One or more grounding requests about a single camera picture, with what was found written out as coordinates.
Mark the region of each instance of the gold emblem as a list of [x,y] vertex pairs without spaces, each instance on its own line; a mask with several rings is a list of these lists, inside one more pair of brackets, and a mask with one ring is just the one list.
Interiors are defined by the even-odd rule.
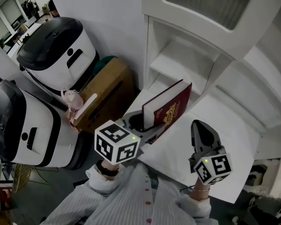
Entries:
[[176,109],[176,103],[170,107],[170,109],[166,112],[167,116],[164,117],[163,121],[165,122],[165,126],[167,127],[169,124],[172,123],[174,114]]

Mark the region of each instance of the shirt sleeve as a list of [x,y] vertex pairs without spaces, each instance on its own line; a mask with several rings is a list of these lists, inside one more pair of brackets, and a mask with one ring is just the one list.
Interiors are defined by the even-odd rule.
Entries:
[[81,218],[89,217],[119,186],[124,169],[120,169],[115,180],[111,181],[102,176],[96,170],[96,165],[93,165],[86,171],[89,180],[66,197],[41,225],[74,225]]
[[70,193],[41,225],[74,225],[89,217],[104,199],[86,182]]
[[102,174],[97,171],[96,165],[93,165],[85,173],[89,178],[89,186],[101,195],[111,194],[121,183],[123,179],[123,170],[125,168],[120,168],[118,174],[115,176],[114,180],[106,179]]
[[192,199],[188,195],[183,195],[178,200],[179,207],[191,215],[198,225],[217,225],[218,222],[214,219],[210,219],[210,199],[204,199],[202,201],[197,201]]

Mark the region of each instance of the person's arm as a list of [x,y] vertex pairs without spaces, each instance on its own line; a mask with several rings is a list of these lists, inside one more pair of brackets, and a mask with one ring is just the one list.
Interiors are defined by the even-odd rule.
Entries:
[[[110,171],[116,171],[119,167],[106,160],[101,166]],[[107,195],[118,187],[122,179],[120,175],[102,175],[96,165],[88,169],[86,175],[89,180],[84,185],[77,186],[41,225],[74,225],[82,217],[89,217]]]
[[192,193],[190,194],[190,197],[194,200],[197,201],[202,201],[204,199],[208,198],[209,195],[209,190],[210,190],[210,185],[203,185],[198,178],[196,181],[196,184],[193,188]]
[[199,178],[190,195],[183,195],[179,200],[179,208],[192,216],[198,225],[217,225],[217,221],[210,219],[210,200],[208,198],[210,185],[203,186]]

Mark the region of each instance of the striped shirt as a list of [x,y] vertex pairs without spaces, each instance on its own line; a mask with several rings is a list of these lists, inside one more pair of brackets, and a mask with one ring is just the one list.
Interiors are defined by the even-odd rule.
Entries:
[[171,182],[158,179],[153,200],[151,180],[143,164],[122,168],[115,180],[96,170],[86,171],[89,180],[78,186],[42,225],[217,225],[210,219],[209,199],[196,201],[180,194]]

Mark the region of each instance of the desk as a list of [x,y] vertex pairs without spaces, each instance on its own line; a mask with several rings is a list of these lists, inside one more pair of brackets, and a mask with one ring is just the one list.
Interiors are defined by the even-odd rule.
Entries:
[[20,45],[18,43],[16,43],[15,45],[13,45],[13,47],[8,51],[7,55],[8,57],[12,57],[14,54],[17,54],[17,52],[19,51]]
[[[142,90],[127,113],[140,110],[154,96],[154,92]],[[188,161],[194,152],[191,144],[191,124],[194,119],[212,126],[226,151],[231,154],[233,173],[213,185],[210,195],[234,203],[254,162],[259,134],[213,94],[204,97],[152,145],[143,146],[144,154],[139,160],[186,186],[194,185],[198,176],[190,172]]]
[[38,24],[38,23],[33,24],[33,25],[27,30],[27,32],[25,32],[25,33],[20,37],[19,40],[22,42],[23,39],[24,39],[28,34],[31,35],[31,34],[34,33],[34,31],[35,31],[36,29],[38,29],[40,26],[41,26],[41,24]]
[[27,26],[27,27],[31,27],[35,22],[37,21],[37,19],[32,16],[27,22],[25,22],[24,24]]

